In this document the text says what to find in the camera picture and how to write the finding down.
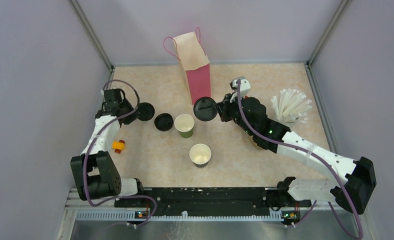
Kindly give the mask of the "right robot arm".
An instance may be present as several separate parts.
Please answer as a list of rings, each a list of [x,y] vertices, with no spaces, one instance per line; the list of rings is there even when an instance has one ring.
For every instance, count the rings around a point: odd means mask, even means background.
[[[278,200],[292,206],[300,200],[335,201],[344,210],[361,215],[377,186],[374,163],[362,156],[341,156],[299,136],[288,126],[268,118],[267,108],[255,97],[238,100],[225,95],[214,104],[222,122],[233,121],[263,150],[290,157],[327,178],[326,183],[288,177]]]

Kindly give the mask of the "black cup lid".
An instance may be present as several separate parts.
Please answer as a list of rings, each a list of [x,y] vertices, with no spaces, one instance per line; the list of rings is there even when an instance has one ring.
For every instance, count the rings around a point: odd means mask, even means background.
[[[161,113],[154,119],[155,127],[162,132],[169,131],[174,124],[174,120],[171,114]]]
[[[211,97],[201,97],[194,103],[193,113],[195,117],[200,121],[211,121],[218,114],[215,105],[216,102]]]

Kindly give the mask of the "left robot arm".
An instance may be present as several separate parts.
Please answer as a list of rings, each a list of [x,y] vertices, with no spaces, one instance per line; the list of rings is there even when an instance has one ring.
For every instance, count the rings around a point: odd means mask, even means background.
[[[122,178],[109,151],[121,126],[149,121],[155,109],[148,102],[132,106],[122,89],[105,90],[103,97],[87,146],[70,160],[76,189],[83,201],[125,196],[132,206],[139,207],[146,198],[143,184],[137,178]]]

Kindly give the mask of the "black paper cup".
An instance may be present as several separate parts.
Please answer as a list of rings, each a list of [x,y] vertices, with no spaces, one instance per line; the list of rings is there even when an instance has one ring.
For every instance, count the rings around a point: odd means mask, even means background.
[[[205,168],[212,157],[212,151],[206,144],[195,144],[189,150],[189,158],[196,168]]]

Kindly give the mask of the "green paper cup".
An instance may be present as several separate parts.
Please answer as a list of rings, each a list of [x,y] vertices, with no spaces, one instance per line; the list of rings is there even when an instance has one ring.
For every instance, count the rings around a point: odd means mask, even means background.
[[[190,114],[180,114],[174,120],[174,127],[182,138],[190,138],[194,133],[195,120]]]

